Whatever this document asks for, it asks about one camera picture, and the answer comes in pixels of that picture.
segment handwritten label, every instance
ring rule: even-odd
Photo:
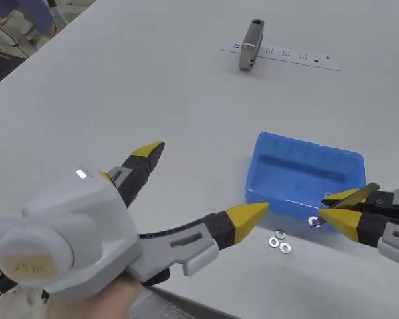
[[[49,254],[6,256],[1,259],[1,264],[4,273],[14,281],[49,279],[58,275]]]

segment person's leg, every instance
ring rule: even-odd
[[[17,4],[14,0],[0,0],[0,17],[7,17],[16,7]]]
[[[43,0],[15,0],[19,10],[25,18],[34,24],[34,28],[42,35],[51,38],[57,30],[53,23],[53,17],[43,3]]]

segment led light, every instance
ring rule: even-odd
[[[85,172],[83,172],[81,169],[79,169],[78,171],[76,171],[77,175],[80,176],[80,178],[86,178],[87,174]]]

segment floor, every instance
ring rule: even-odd
[[[71,3],[82,7],[88,7],[94,0],[71,0]],[[69,21],[76,18],[76,15],[69,15],[66,17]],[[20,34],[19,30],[23,23],[22,14],[15,12],[8,20],[3,28],[14,38],[19,41],[19,47],[29,56],[31,56],[37,49],[34,45],[30,45],[28,40]],[[57,21],[59,28],[64,25]],[[12,47],[0,37],[0,48],[4,53],[9,53],[16,56],[24,57],[25,55],[17,47]],[[201,306],[192,304],[185,300],[180,300],[174,296],[155,290],[162,298],[177,304],[182,310],[191,314],[195,318],[202,319],[230,319],[223,314],[216,314],[212,310],[205,309]],[[45,307],[40,298],[41,292],[29,289],[22,289],[17,287],[7,294],[0,297],[0,319],[43,319],[45,318]]]
[[[81,7],[88,7],[92,3],[94,3],[94,0],[70,0],[74,5],[78,5]],[[76,18],[76,15],[67,15],[66,18],[69,21],[72,21],[73,19]],[[19,47],[26,52],[28,55],[32,55],[37,49],[35,48],[34,45],[30,45],[28,43],[28,40],[21,35],[20,29],[21,25],[23,23],[23,16],[19,12],[15,12],[11,15],[9,18],[8,22],[6,25],[2,26],[4,30],[6,30],[12,37],[17,39],[19,41]],[[57,25],[58,28],[62,29],[64,27],[63,23],[61,21],[57,20]],[[24,57],[25,55],[17,48],[17,47],[11,47],[8,45],[1,37],[0,37],[0,48],[3,50],[4,53],[9,53],[12,55]]]

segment yellow tip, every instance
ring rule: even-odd
[[[344,236],[359,242],[357,227],[362,216],[361,212],[330,208],[319,209],[318,212],[325,221],[337,228]]]
[[[340,200],[345,199],[346,197],[352,195],[354,192],[356,192],[358,190],[359,190],[359,188],[349,189],[348,191],[342,191],[341,193],[331,194],[329,196],[324,197],[324,200],[326,200],[326,201],[340,201]]]
[[[226,209],[227,216],[235,227],[234,245],[240,243],[249,234],[268,208],[268,203],[257,203]]]
[[[158,146],[160,146],[163,143],[164,142],[154,142],[151,144],[143,145],[137,150],[134,150],[132,152],[132,155],[143,156],[144,158],[147,158]]]

